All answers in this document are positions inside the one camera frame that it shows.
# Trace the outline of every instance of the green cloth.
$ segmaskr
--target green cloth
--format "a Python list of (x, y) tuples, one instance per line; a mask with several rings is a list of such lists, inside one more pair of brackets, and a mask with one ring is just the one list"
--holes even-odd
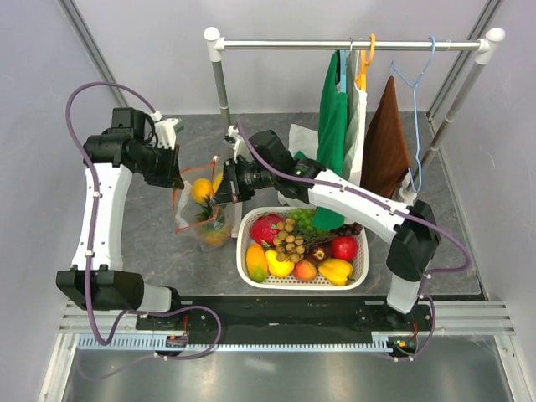
[[(344, 137), (347, 130), (348, 95), (337, 91), (339, 52), (333, 53), (320, 100), (318, 117), (317, 162), (343, 174)], [(315, 228), (331, 230), (344, 224), (344, 217), (329, 209), (319, 208), (312, 224)]]

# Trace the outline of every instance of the plastic bag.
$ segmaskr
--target plastic bag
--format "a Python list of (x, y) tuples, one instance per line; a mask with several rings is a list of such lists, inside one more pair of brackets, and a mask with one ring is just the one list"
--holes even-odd
[(223, 163), (216, 156), (202, 167), (181, 171), (184, 189), (172, 195), (175, 233), (197, 237), (202, 250), (220, 247), (231, 236), (232, 205), (210, 205), (223, 177)]
[(358, 74), (359, 51), (348, 52), (348, 129), (344, 137), (344, 161), (342, 177), (351, 184), (361, 183), (363, 170), (363, 147), (365, 142), (365, 117), (367, 115), (367, 92), (360, 90), (355, 82)]

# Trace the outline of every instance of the mango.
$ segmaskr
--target mango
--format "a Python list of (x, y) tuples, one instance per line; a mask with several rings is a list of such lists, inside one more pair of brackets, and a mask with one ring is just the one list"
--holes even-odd
[(245, 252), (245, 266), (248, 269), (250, 279), (262, 282), (268, 276), (268, 261), (265, 257), (265, 249), (261, 245), (251, 245)]

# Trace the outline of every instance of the clothes rack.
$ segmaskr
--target clothes rack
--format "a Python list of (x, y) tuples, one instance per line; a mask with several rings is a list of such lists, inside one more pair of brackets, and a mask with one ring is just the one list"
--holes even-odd
[[(463, 40), (451, 42), (450, 40), (436, 41), (435, 51), (472, 51), (477, 56), (474, 59), (469, 74), (465, 78), (459, 92), (457, 93), (451, 108), (446, 113), (443, 122), (440, 125), (430, 148), (421, 158), (422, 169), (430, 165), (431, 160), (439, 150), (442, 141), (450, 124), (455, 120), (463, 101), (471, 91), (482, 72), (484, 66), (492, 58), (497, 46), (504, 40), (504, 30), (501, 28), (492, 28), (487, 31), (486, 37), (477, 40)], [(370, 40), (230, 40), (221, 36), (219, 30), (215, 27), (207, 28), (204, 31), (204, 38), (209, 49), (209, 58), (212, 62), (216, 90), (218, 92), (219, 110), (224, 118), (225, 130), (231, 125), (229, 111), (229, 101), (227, 99), (227, 90), (225, 89), (224, 71), (222, 67), (222, 52), (225, 50), (364, 50), (370, 49)], [(380, 50), (405, 50), (405, 51), (431, 51), (432, 42), (429, 40), (376, 40), (375, 49)], [(411, 191), (411, 183), (407, 177), (400, 187), (399, 198), (412, 202), (416, 194)]]

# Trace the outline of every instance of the metal floor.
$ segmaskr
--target metal floor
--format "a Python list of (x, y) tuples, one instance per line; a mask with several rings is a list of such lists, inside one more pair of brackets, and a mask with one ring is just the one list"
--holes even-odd
[[(99, 376), (144, 353), (77, 355), (86, 374)], [(98, 382), (71, 373), (67, 389), (64, 402), (513, 400), (492, 337), (434, 338), (411, 363), (370, 353), (220, 352), (184, 362), (150, 359)]]
[[(407, 146), (415, 154), (413, 113), (402, 113)], [(220, 115), (180, 116), (185, 129), (179, 134), (181, 168), (203, 166), (213, 155), (225, 152)], [(254, 133), (274, 130), (288, 144), (292, 123), (316, 129), (318, 114), (285, 113), (245, 115), (245, 127)], [(420, 117), (421, 149), (430, 144), (431, 135), (425, 116)], [(420, 198), (429, 203), (439, 225), (448, 228), (463, 239), (456, 209), (447, 185), (446, 176), (438, 158), (425, 172)], [(261, 206), (279, 205), (276, 192), (267, 188), (258, 191), (244, 205), (244, 214)], [(389, 246), (368, 231), (369, 270), (364, 283), (351, 291), (338, 294), (386, 295), (389, 291), (390, 271), (385, 260)], [(124, 270), (142, 273), (154, 285), (173, 286), (182, 295), (260, 295), (289, 294), (254, 288), (246, 284), (236, 269), (236, 240), (223, 247), (203, 253), (196, 240), (187, 235), (174, 234), (171, 191), (149, 187), (135, 175), (125, 205), (122, 232)], [(444, 240), (431, 263), (432, 267), (454, 267), (463, 263), (463, 256)], [(432, 295), (479, 295), (481, 287), (474, 269), (461, 274), (438, 274), (426, 283), (425, 292)], [(293, 294), (311, 295), (314, 292), (293, 291)]]

